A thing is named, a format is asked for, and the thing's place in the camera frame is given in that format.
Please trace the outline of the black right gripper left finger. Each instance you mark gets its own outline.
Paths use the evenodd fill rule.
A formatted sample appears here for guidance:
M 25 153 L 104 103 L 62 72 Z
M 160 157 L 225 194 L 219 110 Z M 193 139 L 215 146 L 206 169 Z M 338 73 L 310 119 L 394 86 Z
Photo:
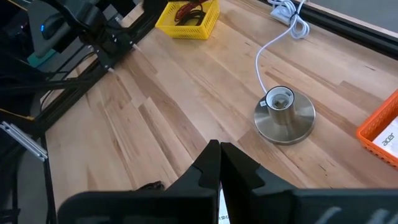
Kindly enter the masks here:
M 211 140 L 165 190 L 76 194 L 58 209 L 58 224 L 218 224 L 221 144 Z

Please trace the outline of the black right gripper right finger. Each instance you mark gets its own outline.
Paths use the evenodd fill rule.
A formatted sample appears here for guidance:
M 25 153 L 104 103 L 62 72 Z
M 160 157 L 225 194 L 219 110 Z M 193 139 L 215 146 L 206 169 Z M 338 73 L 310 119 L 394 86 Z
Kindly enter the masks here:
M 221 143 L 231 224 L 398 224 L 398 189 L 300 189 Z

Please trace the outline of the white stylus box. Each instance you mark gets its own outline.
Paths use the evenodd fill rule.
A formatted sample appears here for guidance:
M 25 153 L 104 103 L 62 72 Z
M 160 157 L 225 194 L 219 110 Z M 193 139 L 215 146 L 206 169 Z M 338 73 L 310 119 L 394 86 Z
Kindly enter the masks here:
M 220 186 L 218 224 L 230 224 L 222 185 Z

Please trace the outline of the brushed metal lamp base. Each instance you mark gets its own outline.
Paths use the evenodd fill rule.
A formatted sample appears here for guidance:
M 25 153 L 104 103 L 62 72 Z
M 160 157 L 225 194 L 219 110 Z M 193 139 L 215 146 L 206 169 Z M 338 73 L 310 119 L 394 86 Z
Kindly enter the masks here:
M 271 88 L 254 109 L 254 124 L 273 144 L 291 145 L 307 138 L 315 127 L 316 111 L 310 99 L 286 86 Z

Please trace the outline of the orange plastic basket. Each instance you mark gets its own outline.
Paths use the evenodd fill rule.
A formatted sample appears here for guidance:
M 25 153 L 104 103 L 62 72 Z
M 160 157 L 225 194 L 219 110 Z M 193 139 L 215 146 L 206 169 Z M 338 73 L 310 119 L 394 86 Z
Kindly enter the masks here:
M 362 147 L 396 169 L 398 169 L 398 158 L 376 146 L 373 140 L 397 116 L 398 89 L 356 131 Z

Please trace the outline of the silver aluminium extrusion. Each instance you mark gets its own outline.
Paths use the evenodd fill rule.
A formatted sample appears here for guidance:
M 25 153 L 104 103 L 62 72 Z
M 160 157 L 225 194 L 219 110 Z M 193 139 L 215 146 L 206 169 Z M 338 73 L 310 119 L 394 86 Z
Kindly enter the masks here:
M 0 128 L 42 162 L 48 159 L 47 151 L 14 124 L 2 121 Z

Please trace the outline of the yellow plastic basket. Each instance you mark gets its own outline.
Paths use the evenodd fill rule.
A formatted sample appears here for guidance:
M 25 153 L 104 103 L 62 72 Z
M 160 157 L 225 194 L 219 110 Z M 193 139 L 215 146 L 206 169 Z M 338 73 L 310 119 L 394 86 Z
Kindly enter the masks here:
M 155 27 L 174 39 L 206 40 L 219 14 L 219 0 L 169 1 Z

